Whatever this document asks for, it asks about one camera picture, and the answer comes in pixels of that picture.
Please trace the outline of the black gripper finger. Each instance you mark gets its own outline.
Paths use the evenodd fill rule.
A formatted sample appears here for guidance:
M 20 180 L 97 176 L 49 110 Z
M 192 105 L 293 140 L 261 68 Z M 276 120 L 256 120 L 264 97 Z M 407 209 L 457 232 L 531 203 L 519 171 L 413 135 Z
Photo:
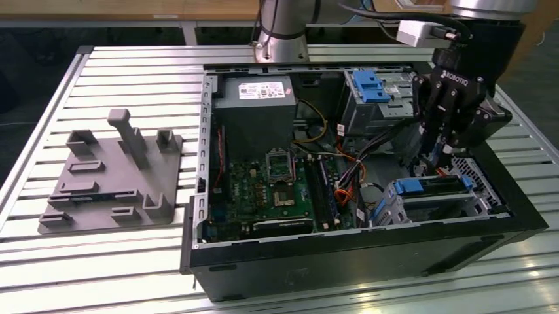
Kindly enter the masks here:
M 437 142 L 445 135 L 443 104 L 444 83 L 436 74 L 416 75 L 412 80 L 413 118 L 419 122 L 420 147 L 419 155 L 431 155 L 433 167 L 448 167 L 451 157 L 443 153 L 444 144 Z
M 476 107 L 459 109 L 436 144 L 436 167 L 448 167 L 451 157 L 477 147 L 511 119 L 512 113 L 492 96 L 487 96 Z

